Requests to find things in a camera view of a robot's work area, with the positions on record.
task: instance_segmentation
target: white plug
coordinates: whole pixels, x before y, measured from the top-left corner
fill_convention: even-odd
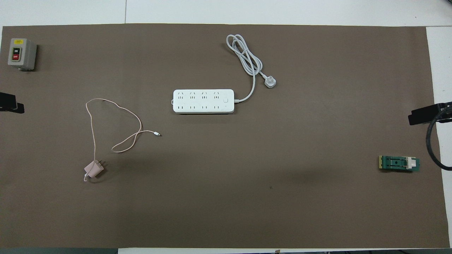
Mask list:
[[[85,182],[88,181],[89,177],[95,177],[98,175],[104,167],[97,161],[93,160],[91,163],[88,164],[88,166],[85,167],[85,178],[83,179]]]
[[[273,88],[276,85],[276,79],[273,76],[269,76],[265,79],[264,83],[268,88]]]

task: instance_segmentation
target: power strip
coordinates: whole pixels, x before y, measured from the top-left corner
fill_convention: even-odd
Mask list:
[[[177,89],[171,100],[178,114],[230,114],[234,112],[231,89]]]

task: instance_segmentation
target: black clamp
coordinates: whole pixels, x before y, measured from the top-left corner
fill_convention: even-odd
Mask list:
[[[9,111],[23,114],[24,105],[16,102],[16,96],[13,94],[0,93],[0,111]]]
[[[452,122],[452,102],[437,103],[423,108],[418,108],[411,111],[408,116],[410,125],[429,123],[427,128],[427,135],[425,136],[425,144],[427,145],[428,155],[438,167],[452,171],[452,166],[442,164],[435,156],[430,144],[430,136],[432,134],[433,126],[436,122]]]

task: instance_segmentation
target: brown mat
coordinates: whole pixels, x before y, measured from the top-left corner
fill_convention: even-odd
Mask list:
[[[242,34],[278,83],[257,79],[230,115],[177,115],[174,89],[233,89],[251,77],[226,46]],[[6,65],[9,40],[38,44],[37,68]],[[0,247],[449,247],[441,170],[427,126],[433,103],[425,28],[118,24],[4,27]],[[110,148],[138,123],[132,150]],[[434,148],[438,150],[435,135]],[[416,173],[378,169],[416,156]]]

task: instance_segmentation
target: power strip switch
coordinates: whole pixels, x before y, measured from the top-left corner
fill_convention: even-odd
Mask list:
[[[234,112],[231,89],[177,89],[171,100],[177,114],[230,114]]]

